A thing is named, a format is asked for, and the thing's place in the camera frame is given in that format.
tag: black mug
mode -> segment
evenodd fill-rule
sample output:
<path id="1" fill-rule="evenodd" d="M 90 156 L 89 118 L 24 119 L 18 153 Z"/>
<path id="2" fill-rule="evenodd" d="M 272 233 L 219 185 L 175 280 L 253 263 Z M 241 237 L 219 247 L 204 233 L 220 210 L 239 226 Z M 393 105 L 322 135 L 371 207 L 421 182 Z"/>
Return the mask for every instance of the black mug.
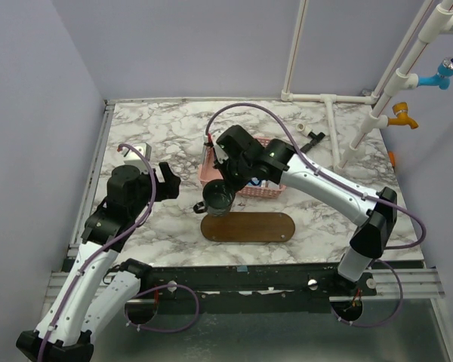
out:
<path id="1" fill-rule="evenodd" d="M 214 179 L 203 188 L 203 201 L 193 206 L 195 213 L 225 216 L 232 208 L 235 192 L 222 179 Z"/>

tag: wooden board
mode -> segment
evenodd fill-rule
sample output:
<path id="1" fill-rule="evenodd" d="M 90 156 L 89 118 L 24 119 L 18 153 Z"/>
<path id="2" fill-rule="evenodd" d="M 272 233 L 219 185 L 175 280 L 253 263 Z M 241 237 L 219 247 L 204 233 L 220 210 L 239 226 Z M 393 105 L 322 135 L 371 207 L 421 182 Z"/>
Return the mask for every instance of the wooden board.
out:
<path id="1" fill-rule="evenodd" d="M 205 216 L 201 229 L 211 241 L 283 243 L 294 235 L 295 223 L 286 213 L 229 213 Z"/>

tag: marble tabletop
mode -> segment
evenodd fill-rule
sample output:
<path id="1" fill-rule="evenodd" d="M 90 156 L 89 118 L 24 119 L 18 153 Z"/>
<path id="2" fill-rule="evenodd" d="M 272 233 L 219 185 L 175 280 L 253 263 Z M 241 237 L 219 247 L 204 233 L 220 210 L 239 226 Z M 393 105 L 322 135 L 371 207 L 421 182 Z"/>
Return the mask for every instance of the marble tabletop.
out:
<path id="1" fill-rule="evenodd" d="M 95 204 L 106 195 L 106 182 L 114 167 L 123 164 L 116 151 L 121 142 L 148 142 L 153 146 L 151 162 L 157 166 L 167 161 L 181 178 L 176 200 L 155 203 L 148 221 L 126 243 L 117 262 L 135 258 L 154 266 L 282 264 L 295 262 L 338 262 L 349 245 L 355 225 L 331 207 L 298 190 L 287 188 L 277 199 L 237 196 L 233 211 L 278 211 L 287 213 L 296 225 L 293 238 L 285 243 L 221 244 L 205 239 L 200 232 L 204 214 L 194 214 L 193 205 L 201 201 L 202 186 L 198 166 L 202 158 L 202 134 L 209 117 L 233 101 L 178 101 L 173 103 L 118 103 L 114 109 L 106 153 L 95 196 Z M 331 142 L 325 107 L 322 103 L 284 103 L 258 101 L 282 118 L 295 140 L 303 145 L 308 139 L 295 130 L 306 122 L 326 138 L 309 152 L 318 164 L 332 169 Z M 359 104 L 335 104 L 338 139 L 341 147 L 352 139 L 370 107 Z M 226 130 L 242 125 L 256 137 L 287 140 L 282 129 L 267 114 L 246 107 L 234 108 L 220 115 L 211 130 Z M 389 186 L 398 192 L 399 185 L 387 157 L 378 130 L 365 141 L 365 156 L 345 170 L 345 177 L 356 183 L 381 190 Z M 390 244 L 409 243 L 415 239 L 409 218 L 398 215 Z M 419 248 L 388 250 L 385 260 L 423 259 Z"/>

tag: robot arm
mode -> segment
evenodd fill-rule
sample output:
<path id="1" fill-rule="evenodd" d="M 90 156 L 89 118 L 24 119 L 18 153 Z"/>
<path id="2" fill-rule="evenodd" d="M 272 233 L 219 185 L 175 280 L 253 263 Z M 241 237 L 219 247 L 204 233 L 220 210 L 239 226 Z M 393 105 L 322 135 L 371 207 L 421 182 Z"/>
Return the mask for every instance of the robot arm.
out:
<path id="1" fill-rule="evenodd" d="M 252 178 L 281 183 L 312 195 L 358 226 L 350 240 L 350 248 L 337 269 L 343 282 L 356 283 L 372 260 L 383 254 L 396 223 L 396 210 L 367 200 L 365 196 L 354 195 L 317 173 L 322 170 L 364 195 L 395 204 L 397 195 L 392 189 L 384 188 L 376 192 L 322 167 L 311 170 L 302 162 L 293 146 L 275 139 L 263 147 L 238 125 L 223 132 L 214 141 L 213 147 L 217 156 L 215 167 L 220 171 L 226 187 L 235 192 L 243 189 Z"/>
<path id="2" fill-rule="evenodd" d="M 179 195 L 180 178 L 171 172 L 167 163 L 159 163 L 165 179 L 163 183 L 158 181 L 156 174 L 150 177 L 131 162 L 128 163 L 112 171 L 107 182 L 107 196 L 86 220 L 82 234 L 84 241 L 54 304 L 34 330 L 22 332 L 17 340 L 17 347 L 32 361 L 38 360 L 39 349 L 48 333 L 43 362 L 89 361 L 97 334 L 138 293 L 141 283 L 152 269 L 132 259 L 123 262 L 111 284 L 92 302 L 103 276 L 131 236 L 129 234 L 101 251 L 82 270 L 86 260 L 135 223 L 150 201 L 152 181 L 156 183 L 154 201 L 177 198 Z M 54 322 L 57 309 L 64 300 L 62 312 Z"/>

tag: pink basket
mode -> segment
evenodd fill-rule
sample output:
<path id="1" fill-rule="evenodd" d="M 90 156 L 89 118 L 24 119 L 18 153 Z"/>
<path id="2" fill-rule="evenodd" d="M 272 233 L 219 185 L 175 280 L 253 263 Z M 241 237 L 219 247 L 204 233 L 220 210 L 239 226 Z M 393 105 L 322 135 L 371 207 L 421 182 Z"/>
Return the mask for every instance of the pink basket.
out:
<path id="1" fill-rule="evenodd" d="M 256 138 L 256 140 L 260 142 L 263 147 L 270 142 L 269 138 Z M 199 182 L 201 182 L 203 186 L 213 179 L 223 179 L 220 171 L 213 168 L 214 157 L 211 148 L 207 148 L 205 157 L 206 162 L 200 164 L 198 169 Z M 255 198 L 278 198 L 284 190 L 285 186 L 283 185 L 280 185 L 280 189 L 278 190 L 262 186 L 245 186 L 242 190 L 238 191 L 237 194 Z"/>

